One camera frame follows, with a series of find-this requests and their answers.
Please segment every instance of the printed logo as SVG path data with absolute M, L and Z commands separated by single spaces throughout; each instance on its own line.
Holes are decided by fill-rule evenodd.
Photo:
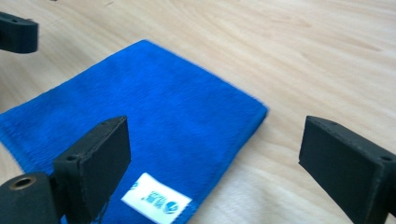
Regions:
M 148 197 L 142 198 L 145 202 L 151 203 L 154 207 L 160 209 L 166 202 L 166 197 L 159 192 L 152 191 Z
M 139 182 L 134 182 L 134 184 L 132 185 L 131 189 L 135 189 L 137 188 L 137 186 L 139 186 Z
M 178 209 L 178 205 L 175 202 L 170 202 L 165 205 L 163 211 L 165 214 L 174 214 Z
M 174 214 L 178 209 L 176 202 L 166 203 L 166 197 L 157 191 L 152 191 L 146 198 L 141 198 L 141 201 L 151 203 L 155 208 L 163 208 L 165 214 Z

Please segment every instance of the wooden table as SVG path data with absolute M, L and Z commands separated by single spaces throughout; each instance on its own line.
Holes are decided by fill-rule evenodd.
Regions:
M 140 39 L 270 107 L 191 223 L 351 223 L 298 164 L 306 115 L 396 153 L 393 0 L 4 0 L 0 11 L 40 24 L 38 52 L 0 51 L 0 112 Z M 0 148 L 0 183 L 20 173 Z

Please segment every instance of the microfiber towel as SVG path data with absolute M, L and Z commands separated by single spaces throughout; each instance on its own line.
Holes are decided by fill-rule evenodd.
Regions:
M 266 114 L 256 99 L 142 40 L 1 114 L 0 140 L 24 172 L 51 174 L 52 160 L 87 131 L 125 115 L 132 162 L 103 223 L 151 223 L 121 200 L 142 174 L 190 198 L 173 220 L 185 223 Z M 152 196 L 146 201 L 163 199 Z

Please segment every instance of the black mount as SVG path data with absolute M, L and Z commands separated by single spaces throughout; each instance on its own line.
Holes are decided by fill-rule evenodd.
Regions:
M 38 47 L 38 24 L 0 11 L 0 49 L 32 53 Z
M 354 223 L 396 216 L 396 156 L 342 125 L 308 116 L 300 164 Z
M 0 223 L 91 223 L 131 161 L 126 117 L 106 120 L 53 161 L 54 173 L 30 173 L 0 187 Z

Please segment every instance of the white label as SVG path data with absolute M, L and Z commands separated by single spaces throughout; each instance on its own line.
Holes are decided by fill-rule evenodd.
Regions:
M 144 173 L 122 197 L 122 201 L 156 223 L 170 224 L 191 202 L 191 198 Z

